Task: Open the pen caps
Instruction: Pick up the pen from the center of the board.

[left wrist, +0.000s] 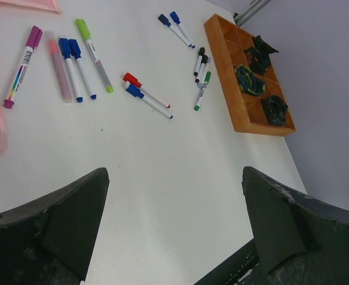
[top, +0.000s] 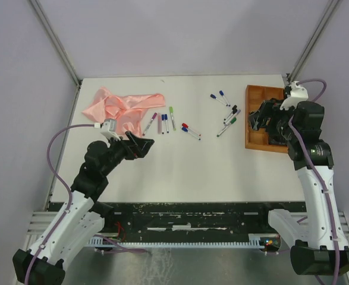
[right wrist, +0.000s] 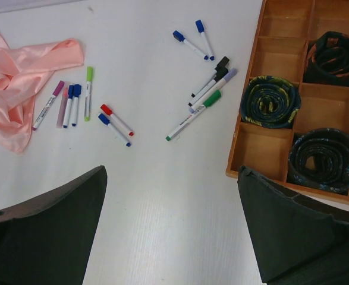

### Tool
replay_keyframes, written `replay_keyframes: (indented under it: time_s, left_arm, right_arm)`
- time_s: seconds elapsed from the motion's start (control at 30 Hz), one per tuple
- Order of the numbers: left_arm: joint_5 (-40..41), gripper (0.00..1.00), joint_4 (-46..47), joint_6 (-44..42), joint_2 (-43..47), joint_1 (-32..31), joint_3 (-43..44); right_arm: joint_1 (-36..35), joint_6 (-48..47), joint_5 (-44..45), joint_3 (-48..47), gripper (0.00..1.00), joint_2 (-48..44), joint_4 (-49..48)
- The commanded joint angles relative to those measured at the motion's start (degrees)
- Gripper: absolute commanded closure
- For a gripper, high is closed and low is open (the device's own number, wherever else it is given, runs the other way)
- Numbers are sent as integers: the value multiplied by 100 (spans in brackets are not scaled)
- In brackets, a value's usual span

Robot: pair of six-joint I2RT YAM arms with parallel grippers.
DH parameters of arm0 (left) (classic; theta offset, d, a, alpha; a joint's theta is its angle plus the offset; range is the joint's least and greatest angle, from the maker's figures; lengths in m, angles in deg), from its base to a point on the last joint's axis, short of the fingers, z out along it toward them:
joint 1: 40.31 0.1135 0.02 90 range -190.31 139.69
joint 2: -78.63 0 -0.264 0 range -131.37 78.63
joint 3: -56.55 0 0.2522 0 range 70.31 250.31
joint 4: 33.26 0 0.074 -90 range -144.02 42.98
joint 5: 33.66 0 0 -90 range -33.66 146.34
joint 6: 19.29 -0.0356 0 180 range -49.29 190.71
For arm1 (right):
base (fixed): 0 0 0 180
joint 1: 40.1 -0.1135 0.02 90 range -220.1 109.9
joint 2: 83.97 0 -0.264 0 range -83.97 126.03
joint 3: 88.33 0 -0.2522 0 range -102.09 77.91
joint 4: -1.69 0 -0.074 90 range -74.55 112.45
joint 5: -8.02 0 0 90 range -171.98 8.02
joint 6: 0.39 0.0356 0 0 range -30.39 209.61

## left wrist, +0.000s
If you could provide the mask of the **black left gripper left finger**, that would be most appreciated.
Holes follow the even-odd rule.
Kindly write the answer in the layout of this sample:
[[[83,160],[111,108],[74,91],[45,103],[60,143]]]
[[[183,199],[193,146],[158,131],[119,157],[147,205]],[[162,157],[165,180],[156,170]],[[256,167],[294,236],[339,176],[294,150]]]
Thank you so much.
[[[85,281],[108,193],[106,168],[0,213],[0,284]]]

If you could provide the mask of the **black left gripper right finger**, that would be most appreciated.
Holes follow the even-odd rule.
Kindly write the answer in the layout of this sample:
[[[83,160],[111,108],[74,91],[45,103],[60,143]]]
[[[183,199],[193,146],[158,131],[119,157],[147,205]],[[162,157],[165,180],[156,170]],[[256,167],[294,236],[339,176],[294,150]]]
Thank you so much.
[[[200,284],[349,284],[349,211],[243,170],[253,238]]]

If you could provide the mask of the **pink translucent highlighter pen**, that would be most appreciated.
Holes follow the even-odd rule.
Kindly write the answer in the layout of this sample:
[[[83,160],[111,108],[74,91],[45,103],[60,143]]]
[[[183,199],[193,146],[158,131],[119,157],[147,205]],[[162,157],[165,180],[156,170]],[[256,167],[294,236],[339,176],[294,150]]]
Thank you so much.
[[[64,70],[64,66],[61,61],[61,54],[58,49],[55,35],[53,31],[45,31],[45,42],[48,47],[49,54],[52,59],[52,63],[55,69],[56,78],[60,87],[62,99],[65,103],[72,103],[73,97],[71,94],[70,86],[67,80],[67,76]]]

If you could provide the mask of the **magenta capped whiteboard marker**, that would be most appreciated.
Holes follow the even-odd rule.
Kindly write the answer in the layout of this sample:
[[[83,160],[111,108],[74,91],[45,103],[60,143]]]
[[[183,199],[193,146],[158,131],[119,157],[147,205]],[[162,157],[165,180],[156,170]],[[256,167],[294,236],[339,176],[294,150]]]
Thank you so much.
[[[15,104],[17,96],[20,92],[20,87],[22,85],[24,76],[29,66],[30,59],[34,50],[40,42],[42,34],[43,32],[40,28],[38,28],[37,26],[32,27],[31,32],[26,41],[26,45],[23,51],[23,56],[20,60],[19,67],[17,68],[17,72],[15,73],[14,80],[11,84],[11,88],[4,100],[3,106],[6,109],[11,109]]]

